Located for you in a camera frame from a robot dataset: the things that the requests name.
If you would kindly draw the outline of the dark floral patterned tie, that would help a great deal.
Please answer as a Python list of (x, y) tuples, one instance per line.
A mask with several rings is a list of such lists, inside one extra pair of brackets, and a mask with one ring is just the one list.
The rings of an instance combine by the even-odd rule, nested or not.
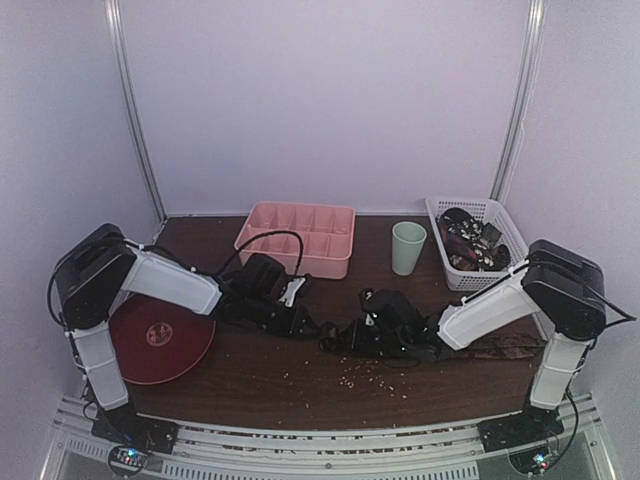
[(449, 359), (519, 360), (536, 357), (546, 343), (527, 333), (486, 336), (470, 346), (453, 350), (436, 339), (421, 344), (410, 344), (396, 332), (384, 333), (377, 326), (367, 326), (356, 320), (346, 329), (328, 326), (319, 340), (327, 353), (342, 356), (373, 358), (376, 360), (417, 360), (428, 363)]

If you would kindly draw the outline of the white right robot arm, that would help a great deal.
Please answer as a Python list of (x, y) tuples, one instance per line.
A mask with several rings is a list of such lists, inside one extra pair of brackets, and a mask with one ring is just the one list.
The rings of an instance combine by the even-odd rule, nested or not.
[(534, 376), (529, 406), (513, 419), (519, 440), (535, 440), (551, 424), (587, 348), (604, 331), (604, 274), (593, 261), (547, 240), (491, 285), (423, 316), (397, 290), (364, 290), (363, 312), (340, 334), (343, 349), (378, 359), (437, 362), (529, 315), (554, 327)]

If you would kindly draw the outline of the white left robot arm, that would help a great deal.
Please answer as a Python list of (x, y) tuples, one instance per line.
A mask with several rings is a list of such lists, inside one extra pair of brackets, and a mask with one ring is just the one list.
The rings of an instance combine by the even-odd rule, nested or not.
[(222, 266), (207, 272), (158, 245), (134, 243), (106, 223), (58, 260), (46, 303), (70, 338), (97, 405), (107, 411), (106, 429), (121, 443), (133, 444), (143, 436), (144, 424), (126, 408), (129, 393), (108, 329), (120, 293), (141, 294), (201, 316), (220, 311), (273, 336), (308, 340), (321, 333), (299, 302), (310, 282), (310, 275), (287, 273), (281, 262), (260, 253), (251, 254), (238, 270)]

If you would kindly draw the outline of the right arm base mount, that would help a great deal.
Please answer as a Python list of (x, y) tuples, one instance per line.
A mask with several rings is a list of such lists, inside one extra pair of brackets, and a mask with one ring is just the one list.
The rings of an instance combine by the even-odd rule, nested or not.
[(560, 448), (559, 436), (564, 432), (558, 410), (535, 407), (482, 421), (477, 428), (486, 453), (506, 450), (511, 466), (530, 476), (552, 466)]

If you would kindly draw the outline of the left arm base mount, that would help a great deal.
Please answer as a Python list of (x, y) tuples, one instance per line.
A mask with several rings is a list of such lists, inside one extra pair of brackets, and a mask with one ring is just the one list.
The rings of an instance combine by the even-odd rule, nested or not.
[(173, 452), (179, 432), (177, 423), (142, 416), (131, 401), (112, 410), (95, 404), (91, 433), (114, 443), (106, 464), (115, 475), (131, 478), (148, 466), (155, 453)]

